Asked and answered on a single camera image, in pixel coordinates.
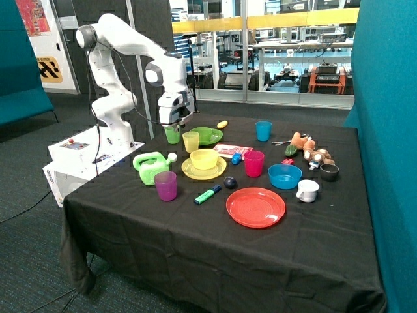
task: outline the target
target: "green highlighter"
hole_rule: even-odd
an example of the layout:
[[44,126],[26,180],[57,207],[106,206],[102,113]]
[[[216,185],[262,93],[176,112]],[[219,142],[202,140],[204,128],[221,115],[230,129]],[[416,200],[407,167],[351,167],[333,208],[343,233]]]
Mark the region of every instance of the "green highlighter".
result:
[[202,194],[201,196],[196,197],[196,199],[194,199],[194,203],[195,204],[202,204],[204,201],[206,201],[207,199],[209,199],[211,196],[213,196],[213,194],[218,193],[220,190],[222,189],[222,186],[220,185],[215,185],[213,188],[208,189],[204,194]]

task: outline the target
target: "glass window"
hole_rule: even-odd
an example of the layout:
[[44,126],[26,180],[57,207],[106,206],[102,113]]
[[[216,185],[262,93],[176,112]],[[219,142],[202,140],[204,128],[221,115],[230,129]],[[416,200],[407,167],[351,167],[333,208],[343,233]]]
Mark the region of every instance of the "glass window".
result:
[[[359,4],[171,0],[176,49],[188,59],[192,52],[197,98],[350,108]],[[182,39],[189,32],[197,33],[191,46]]]

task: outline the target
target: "green watering can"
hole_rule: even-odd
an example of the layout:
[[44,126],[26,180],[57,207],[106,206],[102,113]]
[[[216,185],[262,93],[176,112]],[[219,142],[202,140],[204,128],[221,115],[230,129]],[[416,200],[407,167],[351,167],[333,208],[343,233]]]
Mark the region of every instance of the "green watering can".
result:
[[175,153],[168,154],[166,160],[159,152],[143,153],[135,156],[133,167],[139,172],[143,183],[147,186],[155,185],[154,177],[162,171],[169,171],[169,165],[177,160]]

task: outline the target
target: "brown stuffed animal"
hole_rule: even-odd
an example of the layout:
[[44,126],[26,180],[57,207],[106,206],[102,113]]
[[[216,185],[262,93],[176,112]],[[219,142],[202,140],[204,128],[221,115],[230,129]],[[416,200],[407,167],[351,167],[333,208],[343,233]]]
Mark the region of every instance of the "brown stuffed animal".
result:
[[295,145],[298,150],[302,150],[304,144],[308,141],[307,137],[301,138],[299,132],[295,132],[293,138],[291,139],[290,145]]
[[315,141],[309,140],[311,137],[301,137],[299,132],[295,132],[291,139],[290,145],[296,146],[298,150],[306,150],[307,148],[315,149]]
[[313,149],[307,148],[304,150],[304,158],[315,168],[318,168],[321,164],[334,164],[332,156],[326,149],[314,151]]

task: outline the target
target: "dark ball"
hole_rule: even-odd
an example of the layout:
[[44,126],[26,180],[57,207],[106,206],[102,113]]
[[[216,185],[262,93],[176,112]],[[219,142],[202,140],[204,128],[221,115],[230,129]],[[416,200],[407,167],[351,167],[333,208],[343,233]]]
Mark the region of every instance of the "dark ball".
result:
[[237,186],[236,179],[234,179],[234,178],[233,178],[233,177],[231,177],[231,176],[227,176],[227,177],[224,179],[223,183],[224,183],[224,187],[226,187],[226,188],[228,188],[228,189],[234,189],[234,188],[236,188],[236,186]]

